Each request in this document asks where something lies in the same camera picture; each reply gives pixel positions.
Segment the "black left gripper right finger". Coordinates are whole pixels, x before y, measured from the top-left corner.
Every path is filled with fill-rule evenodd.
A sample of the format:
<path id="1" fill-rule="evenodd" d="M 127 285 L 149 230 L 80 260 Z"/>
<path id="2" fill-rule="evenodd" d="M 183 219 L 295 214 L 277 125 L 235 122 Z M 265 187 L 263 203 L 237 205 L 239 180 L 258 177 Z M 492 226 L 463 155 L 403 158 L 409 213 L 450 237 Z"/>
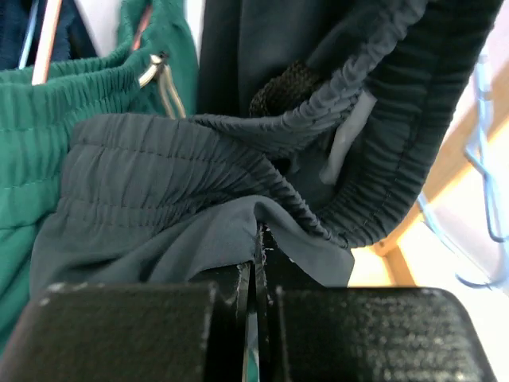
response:
<path id="1" fill-rule="evenodd" d="M 325 287 L 265 225 L 255 252 L 262 381 L 493 381 L 467 310 L 428 287 Z"/>

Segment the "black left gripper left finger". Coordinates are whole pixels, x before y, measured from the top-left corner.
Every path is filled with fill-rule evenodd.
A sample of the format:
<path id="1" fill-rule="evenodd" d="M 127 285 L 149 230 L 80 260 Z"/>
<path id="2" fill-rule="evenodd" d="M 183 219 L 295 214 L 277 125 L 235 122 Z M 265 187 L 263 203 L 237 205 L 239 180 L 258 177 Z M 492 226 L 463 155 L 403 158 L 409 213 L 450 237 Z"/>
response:
<path id="1" fill-rule="evenodd" d="M 250 264 L 185 284 L 56 283 L 25 308 L 4 381 L 241 381 Z"/>

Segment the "black shorts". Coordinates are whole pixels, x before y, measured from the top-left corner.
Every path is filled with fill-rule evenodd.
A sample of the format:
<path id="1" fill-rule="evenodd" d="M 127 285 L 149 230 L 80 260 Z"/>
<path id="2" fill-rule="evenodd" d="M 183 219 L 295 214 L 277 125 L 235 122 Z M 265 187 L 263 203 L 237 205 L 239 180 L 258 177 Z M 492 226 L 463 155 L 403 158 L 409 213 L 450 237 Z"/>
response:
<path id="1" fill-rule="evenodd" d="M 258 226 L 344 286 L 351 250 L 409 212 L 498 1 L 248 1 L 208 8 L 201 114 L 75 126 L 30 290 L 181 283 L 255 257 Z"/>

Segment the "teal green shorts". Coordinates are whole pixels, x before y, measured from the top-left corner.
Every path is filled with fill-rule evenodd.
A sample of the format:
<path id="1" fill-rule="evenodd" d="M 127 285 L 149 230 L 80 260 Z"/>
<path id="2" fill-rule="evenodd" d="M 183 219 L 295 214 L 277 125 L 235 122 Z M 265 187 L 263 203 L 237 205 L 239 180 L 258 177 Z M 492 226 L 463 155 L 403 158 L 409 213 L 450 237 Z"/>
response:
<path id="1" fill-rule="evenodd" d="M 29 299 L 33 242 L 56 207 L 73 127 L 98 114 L 163 113 L 159 87 L 138 82 L 157 54 L 168 57 L 173 104 L 191 115 L 198 60 L 182 1 L 125 1 L 114 51 L 104 58 L 52 63 L 44 84 L 33 85 L 31 68 L 2 72 L 2 342 Z"/>

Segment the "pink hanger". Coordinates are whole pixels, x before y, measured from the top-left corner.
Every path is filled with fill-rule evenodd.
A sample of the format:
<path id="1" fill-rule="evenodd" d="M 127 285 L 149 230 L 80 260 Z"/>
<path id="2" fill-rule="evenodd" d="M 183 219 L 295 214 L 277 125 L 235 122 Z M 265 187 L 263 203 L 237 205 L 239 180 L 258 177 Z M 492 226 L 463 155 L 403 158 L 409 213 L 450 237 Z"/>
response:
<path id="1" fill-rule="evenodd" d="M 56 28 L 58 26 L 60 16 L 61 3 L 61 0 L 49 0 L 46 3 L 39 46 L 37 48 L 36 60 L 33 66 L 32 85 L 34 86 L 43 84 L 48 78 L 48 70 L 52 56 Z M 133 39 L 133 51 L 137 50 L 141 44 L 142 33 L 150 22 L 151 14 L 152 6 L 147 6 Z"/>

